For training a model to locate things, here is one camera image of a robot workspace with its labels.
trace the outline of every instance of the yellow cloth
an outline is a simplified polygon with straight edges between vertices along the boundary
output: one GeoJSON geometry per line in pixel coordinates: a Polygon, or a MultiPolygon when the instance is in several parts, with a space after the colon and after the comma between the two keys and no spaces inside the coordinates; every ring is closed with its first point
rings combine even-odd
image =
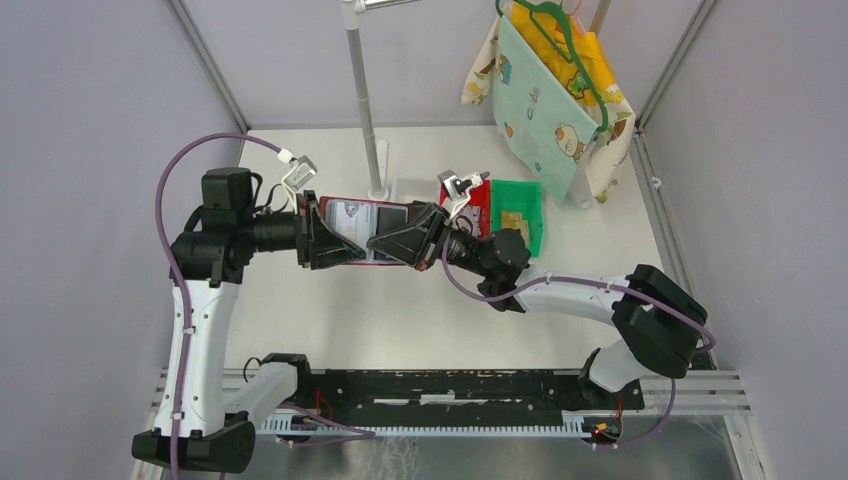
{"type": "MultiPolygon", "coordinates": [[[[562,51],[568,54],[565,34],[562,32],[556,19],[547,14],[534,14],[533,17],[545,29],[548,35],[554,39],[554,42],[559,45],[562,51]]],[[[524,37],[524,40],[530,45],[530,48],[536,52],[536,55],[539,56],[571,96],[578,103],[589,107],[596,106],[597,101],[595,100],[595,96],[589,90],[588,83],[582,79],[582,75],[577,70],[577,65],[574,62],[566,61],[554,49],[542,32],[536,28],[533,21],[530,20],[530,11],[517,3],[513,4],[510,19],[515,29],[518,30],[521,36],[524,37]]],[[[621,100],[624,99],[621,90],[616,89],[617,91],[614,93],[608,93],[606,91],[607,88],[616,83],[615,73],[613,73],[606,57],[604,57],[604,51],[601,48],[598,37],[592,32],[581,33],[570,15],[568,16],[568,24],[571,30],[571,38],[574,42],[574,50],[586,68],[586,73],[589,74],[589,77],[595,83],[595,89],[601,94],[604,103],[621,103],[621,100]]]]}

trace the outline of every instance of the robotic arm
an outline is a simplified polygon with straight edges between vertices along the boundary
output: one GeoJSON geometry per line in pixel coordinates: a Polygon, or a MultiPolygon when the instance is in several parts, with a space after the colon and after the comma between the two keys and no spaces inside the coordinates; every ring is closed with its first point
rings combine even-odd
{"type": "MultiPolygon", "coordinates": [[[[304,356],[271,354],[237,394],[227,399],[223,395],[229,320],[244,267],[254,254],[296,250],[298,263],[313,270],[365,258],[362,248],[327,226],[315,192],[294,193],[315,168],[306,157],[292,163],[282,180],[294,200],[292,212],[257,208],[252,179],[261,177],[247,169],[216,169],[204,175],[203,205],[171,245],[192,299],[191,327],[184,329],[182,296],[175,287],[174,335],[163,401],[153,429],[133,438],[135,458],[167,467],[175,454],[169,444],[176,436],[180,468],[240,473],[252,456],[256,425],[280,402],[296,395],[298,383],[308,376],[304,356]],[[198,223],[202,228],[195,230],[198,223]],[[186,336],[188,354],[182,358],[186,336]],[[179,398],[177,385],[182,385],[179,398]],[[175,418],[179,431],[172,428],[175,418]]],[[[565,277],[531,265],[530,252],[516,230],[477,239],[450,227],[451,217],[485,175],[458,179],[445,172],[439,178],[451,202],[450,212],[435,203],[410,204],[410,220],[371,238],[368,247],[420,271],[441,259],[448,278],[461,290],[450,276],[449,264],[478,274],[483,277],[477,285],[481,295],[466,293],[498,311],[560,312],[615,326],[622,340],[595,350],[580,374],[587,397],[601,390],[617,392],[651,373],[685,376],[698,332],[662,309],[649,308],[644,297],[670,305],[698,325],[705,323],[706,312],[659,270],[640,265],[627,276],[565,277]]]]}

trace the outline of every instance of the gray wall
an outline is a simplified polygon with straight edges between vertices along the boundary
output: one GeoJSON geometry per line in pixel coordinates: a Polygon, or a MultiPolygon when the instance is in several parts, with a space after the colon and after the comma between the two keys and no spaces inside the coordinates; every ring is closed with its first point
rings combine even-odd
{"type": "Polygon", "coordinates": [[[845,478],[848,2],[720,2],[648,125],[774,478],[845,478]]]}
{"type": "MultiPolygon", "coordinates": [[[[613,2],[600,38],[637,111],[699,2],[613,2]]],[[[490,102],[460,105],[459,96],[495,18],[494,3],[422,0],[363,15],[361,35],[374,121],[492,122],[490,102]]],[[[597,3],[584,2],[581,17],[586,28],[597,3]]],[[[340,0],[186,0],[186,4],[250,124],[359,122],[340,0]]]]}
{"type": "MultiPolygon", "coordinates": [[[[126,478],[170,337],[153,223],[180,147],[232,131],[164,1],[0,5],[3,478],[126,478]]],[[[166,193],[176,231],[205,147],[166,193]]]]}

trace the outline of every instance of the green basket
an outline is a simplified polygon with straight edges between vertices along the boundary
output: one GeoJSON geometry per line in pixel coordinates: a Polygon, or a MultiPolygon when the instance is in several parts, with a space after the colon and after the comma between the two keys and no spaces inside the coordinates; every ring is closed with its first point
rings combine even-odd
{"type": "Polygon", "coordinates": [[[542,187],[536,182],[513,182],[492,180],[492,199],[489,224],[492,232],[501,229],[501,212],[521,212],[530,229],[530,245],[527,250],[534,257],[542,249],[545,222],[542,219],[542,187]]]}

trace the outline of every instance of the green clothes hanger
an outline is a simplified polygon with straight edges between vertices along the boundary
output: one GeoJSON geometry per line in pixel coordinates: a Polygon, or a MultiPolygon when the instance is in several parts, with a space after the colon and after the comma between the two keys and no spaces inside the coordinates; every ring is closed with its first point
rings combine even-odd
{"type": "MultiPolygon", "coordinates": [[[[574,40],[571,38],[571,25],[568,23],[568,17],[565,12],[562,11],[562,6],[552,2],[544,2],[538,5],[532,4],[527,0],[513,0],[515,3],[521,5],[530,11],[530,20],[536,25],[536,28],[545,36],[545,39],[551,44],[552,47],[557,51],[557,53],[562,56],[562,58],[568,62],[573,63],[577,66],[577,70],[583,75],[583,78],[586,80],[586,83],[589,85],[589,90],[592,92],[592,95],[595,96],[595,100],[598,101],[598,107],[601,109],[601,117],[603,121],[601,125],[596,130],[596,133],[600,134],[604,132],[609,127],[609,113],[607,113],[607,107],[604,105],[604,101],[601,98],[601,94],[598,93],[598,90],[595,88],[595,83],[592,82],[591,77],[586,72],[586,67],[583,66],[583,62],[580,61],[580,57],[577,55],[576,50],[574,49],[574,40]],[[553,38],[545,31],[544,28],[539,24],[533,14],[539,13],[543,15],[552,16],[560,28],[562,29],[563,35],[565,36],[565,44],[568,47],[568,52],[570,55],[567,55],[553,38]]],[[[498,11],[498,16],[503,16],[503,10],[501,10],[501,0],[495,0],[495,10],[498,11]]]]}

